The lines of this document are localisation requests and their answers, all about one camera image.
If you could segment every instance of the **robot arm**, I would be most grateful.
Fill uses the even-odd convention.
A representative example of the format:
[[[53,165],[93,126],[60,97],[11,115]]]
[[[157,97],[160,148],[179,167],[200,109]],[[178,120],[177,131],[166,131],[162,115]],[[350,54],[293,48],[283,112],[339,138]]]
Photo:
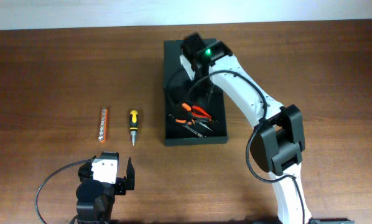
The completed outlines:
[[[111,211],[116,195],[126,195],[135,188],[135,170],[128,159],[126,177],[117,177],[118,152],[102,152],[99,158],[82,165],[78,170],[81,184],[77,195],[78,224],[116,223]]]
[[[257,85],[254,80],[243,70],[241,65],[238,63],[236,56],[234,55],[222,57],[215,62],[214,66],[209,68],[210,73],[219,70],[236,71]],[[258,124],[259,119],[263,117],[263,103],[260,96],[249,84],[247,84],[241,78],[230,74],[214,75],[210,78],[210,80],[214,85],[220,87],[236,103],[236,105],[247,117],[252,127],[255,127]],[[262,88],[259,86],[258,88],[266,97],[266,118],[269,119],[279,114],[281,112],[280,108],[283,105],[274,98],[270,97],[264,90],[262,90]],[[300,180],[300,170],[300,163],[293,164],[283,171],[283,175],[290,174],[296,177],[305,207],[305,223],[308,223],[310,218],[312,218],[312,215],[309,212],[309,209],[306,207],[304,191],[302,190],[302,183]],[[269,176],[272,180],[274,180],[280,178],[282,175],[277,176],[273,172],[269,172]],[[286,178],[273,184],[273,189],[274,193],[276,194],[278,216],[280,221],[284,224],[300,223],[302,219],[302,207],[293,181],[290,178]]]
[[[267,124],[251,145],[254,160],[262,170],[269,173],[272,180],[284,175],[293,175],[299,186],[304,204],[305,220],[312,218],[306,207],[300,169],[301,152],[305,148],[302,117],[296,106],[288,108],[270,97],[243,70],[237,58],[221,42],[210,46],[201,44],[199,36],[192,35],[182,46],[181,64],[186,69],[191,80],[203,77],[208,73],[220,70],[231,70],[239,73],[254,83],[267,101]],[[230,73],[219,73],[210,77],[211,82],[220,87],[242,110],[252,127],[255,127],[263,117],[263,101],[257,91],[242,78]],[[274,125],[282,127],[275,131]],[[273,184],[278,204],[279,220],[283,224],[300,223],[302,220],[302,206],[297,189],[290,178],[285,178]]]

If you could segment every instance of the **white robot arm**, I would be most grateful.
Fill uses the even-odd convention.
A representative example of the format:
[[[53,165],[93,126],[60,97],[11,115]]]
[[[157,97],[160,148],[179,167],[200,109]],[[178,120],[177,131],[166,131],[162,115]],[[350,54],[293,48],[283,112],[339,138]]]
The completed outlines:
[[[209,49],[209,54],[213,53],[211,52],[210,48],[205,48],[204,50],[207,49]],[[188,58],[190,58],[190,54],[182,54],[180,56],[180,61],[186,69],[190,79],[193,80],[195,79],[196,72],[198,72],[199,66],[193,65],[193,63],[195,64],[196,60],[200,60],[200,58],[196,57],[197,59],[194,61],[193,59],[191,59],[191,62]],[[207,69],[208,73],[224,70],[230,70],[239,73],[240,75],[247,78],[250,82],[254,83],[266,98],[266,119],[271,119],[281,113],[281,108],[283,107],[283,105],[280,102],[276,101],[274,98],[270,97],[261,87],[259,87],[258,84],[255,83],[255,81],[243,70],[236,56],[234,56],[233,54],[220,55],[219,58],[215,58],[215,61],[213,63],[208,62],[207,67],[203,70]],[[258,92],[249,83],[247,83],[240,77],[226,72],[212,75],[210,77],[210,80],[214,85],[220,87],[236,103],[236,105],[247,117],[252,127],[255,127],[259,123],[259,120],[263,117],[264,114],[263,101]],[[302,190],[302,183],[300,180],[300,170],[301,164],[293,163],[291,166],[288,166],[286,169],[282,170],[282,175],[278,176],[273,172],[268,173],[271,180],[278,179],[287,174],[295,177],[304,205],[304,223],[308,223],[309,220],[312,218],[312,215],[305,203],[304,191]],[[299,194],[293,183],[293,180],[291,178],[285,178],[279,182],[273,183],[273,188],[278,204],[279,220],[283,224],[301,223],[303,217],[302,206]]]

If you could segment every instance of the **wooden table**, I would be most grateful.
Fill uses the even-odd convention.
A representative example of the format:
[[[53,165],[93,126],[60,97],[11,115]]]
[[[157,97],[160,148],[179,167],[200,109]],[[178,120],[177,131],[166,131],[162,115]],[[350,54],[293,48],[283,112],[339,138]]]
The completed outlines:
[[[119,152],[118,175],[128,157],[136,170],[135,191],[114,205],[121,221],[276,216],[272,187],[245,164],[251,127],[228,97],[227,144],[163,144],[163,41],[194,31],[224,41],[271,96],[302,110],[302,182],[313,216],[372,223],[372,20],[0,31],[0,223],[38,223],[41,182],[102,151]],[[97,140],[102,106],[105,144]],[[130,109],[141,114],[135,147]],[[76,214],[77,169],[42,190],[49,223]]]

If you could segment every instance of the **metal tool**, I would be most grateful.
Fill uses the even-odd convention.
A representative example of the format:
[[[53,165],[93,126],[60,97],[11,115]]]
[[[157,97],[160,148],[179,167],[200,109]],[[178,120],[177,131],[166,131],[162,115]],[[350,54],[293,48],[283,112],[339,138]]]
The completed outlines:
[[[100,130],[98,139],[102,143],[106,141],[107,112],[108,111],[105,107],[101,109]]]
[[[212,120],[212,116],[199,106],[189,106],[187,103],[182,103],[182,108],[187,110],[193,118],[202,119],[207,122],[218,122],[217,120]]]
[[[185,122],[185,123],[180,123],[180,122],[178,122],[178,120],[172,114],[168,115],[168,117],[171,117],[173,119],[172,122],[181,124],[184,128],[188,129],[190,132],[192,132],[193,134],[197,135],[198,137],[200,137],[200,138],[204,138],[205,137],[204,135],[200,134],[199,132],[197,132],[193,128],[189,127],[189,125],[192,125],[193,124],[191,121]]]
[[[186,129],[188,129],[189,131],[191,131],[193,134],[197,135],[198,137],[205,138],[204,135],[198,133],[196,130],[194,130],[193,128],[187,126],[186,124],[183,124],[182,126],[185,127]]]
[[[138,122],[137,111],[132,110],[129,115],[129,131],[131,132],[132,146],[135,146],[136,142],[137,122]]]
[[[210,127],[208,127],[204,122],[218,122],[216,120],[212,120],[212,116],[209,115],[203,108],[199,106],[189,106],[186,103],[182,103],[182,108],[187,110],[189,115],[192,117],[191,120],[186,119],[175,119],[176,123],[185,124],[187,126],[193,126],[195,124],[200,124],[204,128],[207,128],[210,131],[213,131]]]
[[[308,224],[355,224],[355,221],[320,221],[311,220]]]
[[[208,127],[206,124],[200,122],[199,123],[201,126],[203,126],[204,128],[207,128],[208,130],[212,131],[212,129],[210,127]]]

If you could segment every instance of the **black cable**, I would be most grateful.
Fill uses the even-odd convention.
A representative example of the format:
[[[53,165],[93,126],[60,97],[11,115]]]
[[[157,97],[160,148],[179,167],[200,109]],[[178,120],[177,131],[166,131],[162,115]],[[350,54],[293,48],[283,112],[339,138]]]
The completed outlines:
[[[230,73],[236,77],[240,77],[241,79],[243,79],[245,82],[247,82],[248,84],[250,84],[258,93],[258,95],[261,97],[262,99],[262,103],[263,103],[263,115],[262,115],[262,118],[259,120],[259,124],[258,126],[254,129],[253,133],[251,134],[251,136],[249,137],[248,139],[248,143],[247,143],[247,146],[246,146],[246,163],[247,163],[247,166],[248,166],[248,169],[249,171],[252,173],[252,175],[257,178],[258,180],[264,182],[264,183],[269,183],[269,184],[274,184],[276,182],[279,182],[281,180],[284,180],[285,178],[291,178],[294,185],[295,185],[295,188],[297,190],[297,193],[298,193],[298,196],[299,196],[299,200],[300,200],[300,204],[302,206],[302,224],[305,224],[305,208],[304,208],[304,201],[302,200],[302,195],[300,193],[300,190],[299,190],[299,187],[298,187],[298,183],[296,181],[296,177],[294,177],[293,175],[283,175],[282,177],[280,178],[277,178],[277,179],[274,179],[274,180],[268,180],[268,179],[265,179],[265,178],[262,178],[260,177],[257,173],[255,173],[250,161],[249,161],[249,149],[251,148],[251,143],[253,141],[253,139],[255,138],[255,136],[257,135],[258,132],[260,132],[261,128],[263,127],[263,124],[264,124],[264,121],[266,120],[266,115],[267,115],[267,102],[266,102],[266,97],[263,95],[263,93],[261,92],[261,90],[253,83],[251,82],[250,80],[248,80],[246,77],[242,76],[240,73],[238,72],[234,72],[234,71],[231,71],[231,70],[219,70],[219,71],[215,71],[215,72],[212,72],[210,74],[208,74],[207,76],[199,79],[197,82],[195,82],[191,87],[190,89],[188,90],[187,94],[186,94],[186,101],[188,99],[190,99],[190,94],[193,92],[193,90],[201,83],[203,82],[204,80],[206,80],[207,78],[210,78],[211,76],[213,75],[217,75],[217,74],[221,74],[221,73]]]
[[[38,215],[38,218],[39,220],[44,223],[44,224],[47,224],[47,222],[45,222],[44,218],[42,218],[41,216],[41,213],[39,212],[39,209],[38,209],[38,196],[39,196],[39,192],[41,191],[42,187],[48,182],[49,179],[51,179],[54,175],[56,175],[57,173],[59,173],[60,171],[62,170],[65,170],[69,167],[72,167],[72,166],[75,166],[75,165],[79,165],[79,164],[82,164],[82,163],[86,163],[86,162],[91,162],[91,159],[86,159],[86,160],[83,160],[83,161],[78,161],[78,162],[73,162],[72,164],[69,164],[69,165],[66,165],[66,166],[63,166],[62,168],[56,170],[55,172],[53,172],[52,174],[50,174],[43,182],[42,184],[39,186],[38,188],[38,191],[37,191],[37,195],[35,195],[35,211],[37,212],[37,215]]]
[[[74,224],[75,220],[78,218],[78,215],[75,215],[73,219],[68,224]]]
[[[172,81],[172,79],[175,77],[176,74],[184,71],[185,69],[184,68],[180,68],[178,69],[176,72],[174,72],[171,77],[169,77],[167,83],[165,84],[165,97],[167,98],[168,102],[171,104],[171,106],[173,108],[175,108],[175,103],[174,101],[172,100],[171,96],[169,95],[169,89],[168,89],[168,86],[169,86],[169,83]]]
[[[264,108],[264,111],[263,111],[263,116],[262,118],[265,119],[266,117],[266,113],[267,113],[267,102],[266,102],[266,99],[265,99],[265,96],[262,94],[261,90],[254,84],[252,83],[250,80],[248,80],[246,77],[240,75],[238,72],[234,72],[234,71],[231,71],[231,70],[219,70],[219,71],[215,71],[215,72],[211,72],[210,74],[208,74],[207,76],[204,76],[203,78],[199,79],[197,82],[195,82],[191,87],[190,89],[188,90],[187,94],[186,94],[186,100],[187,99],[190,99],[190,94],[192,94],[193,90],[201,83],[203,82],[204,80],[206,80],[207,78],[210,78],[211,76],[213,75],[216,75],[216,74],[221,74],[221,73],[230,73],[234,76],[237,76],[237,77],[240,77],[241,79],[243,79],[245,82],[247,82],[248,84],[250,84],[259,94],[259,96],[262,98],[262,102],[263,102],[263,108]]]
[[[210,102],[211,102],[211,97],[212,97],[212,94],[213,94],[213,89],[214,89],[215,85],[212,85],[211,88],[210,88],[210,91],[208,92],[208,97],[207,97],[207,108],[210,107]]]

